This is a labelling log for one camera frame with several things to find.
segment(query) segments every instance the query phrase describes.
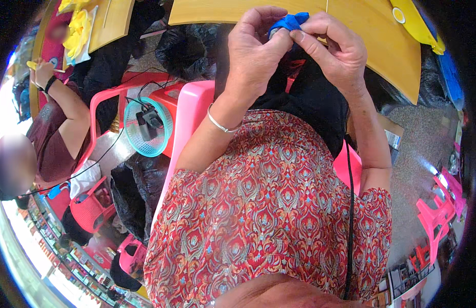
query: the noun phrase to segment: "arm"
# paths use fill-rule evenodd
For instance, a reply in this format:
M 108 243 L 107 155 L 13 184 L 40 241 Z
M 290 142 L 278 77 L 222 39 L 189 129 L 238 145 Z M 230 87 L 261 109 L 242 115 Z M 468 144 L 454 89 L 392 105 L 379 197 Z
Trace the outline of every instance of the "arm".
M 45 61 L 39 61 L 36 72 L 31 71 L 31 74 L 32 78 L 33 74 L 35 75 L 35 83 L 45 88 L 48 80 L 53 76 L 53 65 Z M 89 108 L 74 91 L 69 89 L 60 80 L 56 80 L 50 86 L 48 95 L 58 103 L 67 117 L 67 120 L 62 123 L 58 131 L 71 157 L 75 159 L 89 130 Z
M 315 14 L 301 28 L 301 31 L 291 31 L 291 37 L 320 65 L 325 77 L 344 95 L 351 109 L 363 164 L 360 191 L 369 188 L 388 191 L 392 169 L 390 151 L 364 83 L 368 55 L 363 40 L 326 12 Z M 316 36 L 326 38 L 328 48 Z
M 230 73 L 226 89 L 210 114 L 221 126 L 237 127 L 253 102 L 263 95 L 279 61 L 293 41 L 285 29 L 265 44 L 257 39 L 287 11 L 263 6 L 247 11 L 229 34 Z M 208 117 L 202 121 L 183 148 L 175 168 L 203 172 L 226 151 L 233 134 L 215 126 Z

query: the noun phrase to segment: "bracelet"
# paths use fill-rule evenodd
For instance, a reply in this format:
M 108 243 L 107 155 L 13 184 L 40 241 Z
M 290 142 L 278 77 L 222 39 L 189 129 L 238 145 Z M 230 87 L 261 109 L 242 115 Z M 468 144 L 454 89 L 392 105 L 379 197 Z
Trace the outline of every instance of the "bracelet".
M 235 128 L 233 128 L 233 129 L 231 129 L 231 130 L 229 130 L 229 129 L 223 127 L 223 126 L 221 126 L 221 125 L 220 125 L 219 123 L 217 123 L 217 121 L 214 120 L 214 118 L 210 115 L 210 112 L 209 112 L 209 111 L 210 111 L 210 108 L 212 107 L 212 105 L 214 105 L 214 103 L 212 103 L 212 104 L 209 106 L 209 108 L 207 109 L 207 116 L 209 117 L 209 120 L 210 120 L 215 126 L 219 127 L 223 132 L 231 132 L 231 133 L 232 133 L 232 132 L 237 132 L 237 131 L 240 129 L 240 127 L 243 125 L 243 121 L 241 121 L 238 126 L 236 126 Z
M 45 87 L 45 93 L 48 94 L 48 91 L 50 90 L 50 87 L 51 85 L 57 80 L 57 77 L 55 77 L 54 75 L 52 77 L 50 77 L 50 79 L 48 80 L 48 82 L 46 83 L 46 87 Z

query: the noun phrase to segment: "box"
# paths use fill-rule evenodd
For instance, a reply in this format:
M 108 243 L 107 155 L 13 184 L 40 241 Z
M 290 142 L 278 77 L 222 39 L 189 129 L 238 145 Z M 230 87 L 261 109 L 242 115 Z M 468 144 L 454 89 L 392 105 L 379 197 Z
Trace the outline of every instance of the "box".
M 392 146 L 395 150 L 398 150 L 399 145 L 401 144 L 402 134 L 404 133 L 404 129 L 402 128 L 402 126 L 395 122 L 392 122 L 391 120 L 379 113 L 378 122 L 385 130 L 389 145 Z M 356 132 L 354 131 L 354 122 L 352 116 L 349 116 L 349 119 L 347 120 L 347 133 L 351 136 L 353 141 L 356 141 Z

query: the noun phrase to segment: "fingernail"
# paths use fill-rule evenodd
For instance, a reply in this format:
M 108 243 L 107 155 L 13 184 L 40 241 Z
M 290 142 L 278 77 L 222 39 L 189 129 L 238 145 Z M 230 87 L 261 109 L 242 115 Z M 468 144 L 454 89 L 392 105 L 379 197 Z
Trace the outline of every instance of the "fingernail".
M 293 31 L 290 32 L 290 35 L 294 40 L 297 40 L 297 41 L 302 41 L 303 40 L 303 31 L 293 30 Z

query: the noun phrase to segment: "stick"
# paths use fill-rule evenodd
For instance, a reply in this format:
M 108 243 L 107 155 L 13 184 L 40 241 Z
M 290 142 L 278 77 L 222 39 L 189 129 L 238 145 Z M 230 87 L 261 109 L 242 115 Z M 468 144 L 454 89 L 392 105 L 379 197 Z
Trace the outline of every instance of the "stick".
M 111 3 L 112 3 L 112 0 L 108 1 L 108 7 L 106 7 L 106 13 L 105 13 L 105 21 L 103 22 L 103 29 L 105 28 L 105 25 L 106 25 L 106 17 L 108 16 L 108 11 L 110 10 Z

